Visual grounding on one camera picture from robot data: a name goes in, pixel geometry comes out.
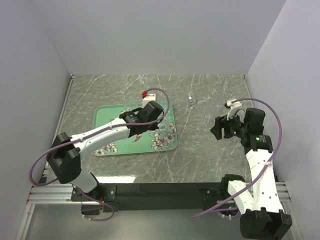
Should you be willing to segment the small clear glass mid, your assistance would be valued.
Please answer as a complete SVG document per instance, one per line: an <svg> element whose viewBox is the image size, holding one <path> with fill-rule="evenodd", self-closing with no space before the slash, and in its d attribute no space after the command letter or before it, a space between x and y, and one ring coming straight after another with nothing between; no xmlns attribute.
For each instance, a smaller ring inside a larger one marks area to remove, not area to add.
<svg viewBox="0 0 320 240"><path fill-rule="evenodd" d="M204 123L208 124L208 123L210 123L212 121L212 119L213 119L212 113L209 113L209 112L205 111L202 114L202 120L203 120Z"/></svg>

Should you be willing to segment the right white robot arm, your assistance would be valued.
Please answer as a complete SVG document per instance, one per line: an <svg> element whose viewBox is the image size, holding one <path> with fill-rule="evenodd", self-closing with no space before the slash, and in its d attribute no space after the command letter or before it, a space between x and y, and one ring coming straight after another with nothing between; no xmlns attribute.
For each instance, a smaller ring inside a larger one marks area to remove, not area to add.
<svg viewBox="0 0 320 240"><path fill-rule="evenodd" d="M274 176L273 145L264 135L265 112L247 108L244 119L227 115L215 119L211 133L217 140L238 137L248 161L252 190L246 188L239 175L226 174L222 178L220 194L226 200L233 197L241 214L239 226L243 238L253 240L281 240L292 226L292 217L285 213L277 192Z"/></svg>

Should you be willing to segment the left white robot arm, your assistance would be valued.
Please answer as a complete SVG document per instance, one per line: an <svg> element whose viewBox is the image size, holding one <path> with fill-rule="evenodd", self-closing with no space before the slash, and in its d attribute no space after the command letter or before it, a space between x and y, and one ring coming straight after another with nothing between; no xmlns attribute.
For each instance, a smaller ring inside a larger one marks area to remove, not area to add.
<svg viewBox="0 0 320 240"><path fill-rule="evenodd" d="M163 107L152 100L90 131L72 136L62 132L53 141L46 160L59 183L70 183L89 201L95 201L101 194L100 184L92 173L83 169L81 161L110 143L157 129L164 113Z"/></svg>

